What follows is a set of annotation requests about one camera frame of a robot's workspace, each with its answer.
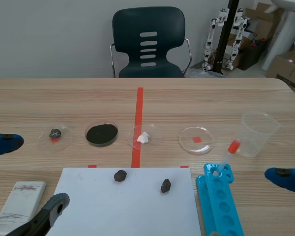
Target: red paper square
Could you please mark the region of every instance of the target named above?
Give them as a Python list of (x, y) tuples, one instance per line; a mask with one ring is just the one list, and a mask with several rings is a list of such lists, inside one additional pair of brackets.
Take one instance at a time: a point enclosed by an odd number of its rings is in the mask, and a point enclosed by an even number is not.
[(200, 137), (193, 137), (192, 139), (193, 139), (193, 142), (194, 142), (195, 144), (197, 144), (197, 143), (201, 143), (201, 142), (202, 142), (202, 140), (201, 140)]
[(60, 138), (50, 139), (50, 141), (54, 144), (59, 141)]

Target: white paper sheet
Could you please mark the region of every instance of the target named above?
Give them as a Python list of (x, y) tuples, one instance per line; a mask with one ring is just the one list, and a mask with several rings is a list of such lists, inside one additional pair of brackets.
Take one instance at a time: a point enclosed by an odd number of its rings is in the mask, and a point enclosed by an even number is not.
[[(65, 168), (56, 193), (69, 206), (48, 236), (201, 236), (190, 169)], [(161, 193), (164, 179), (171, 190)]]

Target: pipette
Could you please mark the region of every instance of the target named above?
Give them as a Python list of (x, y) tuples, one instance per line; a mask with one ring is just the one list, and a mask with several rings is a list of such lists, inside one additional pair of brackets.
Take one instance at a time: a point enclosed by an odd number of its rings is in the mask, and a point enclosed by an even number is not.
[(233, 154), (235, 154), (235, 152), (237, 151), (237, 149), (240, 146), (240, 142), (238, 140), (234, 140), (232, 141), (231, 145), (228, 148), (228, 152), (226, 154), (225, 159), (223, 160), (223, 162), (220, 164), (220, 166), (217, 169), (217, 173), (220, 174), (222, 169), (224, 168), (224, 166), (229, 163), (230, 158), (233, 156)]

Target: blue test tube rack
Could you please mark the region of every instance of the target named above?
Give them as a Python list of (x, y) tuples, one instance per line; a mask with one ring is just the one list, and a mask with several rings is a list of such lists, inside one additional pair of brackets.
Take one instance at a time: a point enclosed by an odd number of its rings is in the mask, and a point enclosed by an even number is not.
[(205, 164), (205, 174), (196, 178), (206, 235), (244, 236), (229, 184), (234, 181), (230, 165), (219, 176), (213, 175), (219, 164)]

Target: white cotton ball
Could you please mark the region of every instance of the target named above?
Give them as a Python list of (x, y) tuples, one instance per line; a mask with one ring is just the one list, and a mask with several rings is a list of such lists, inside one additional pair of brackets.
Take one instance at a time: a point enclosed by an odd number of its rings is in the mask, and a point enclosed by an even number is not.
[(146, 144), (148, 142), (149, 135), (147, 132), (143, 132), (139, 137), (138, 137), (138, 142), (141, 144)]

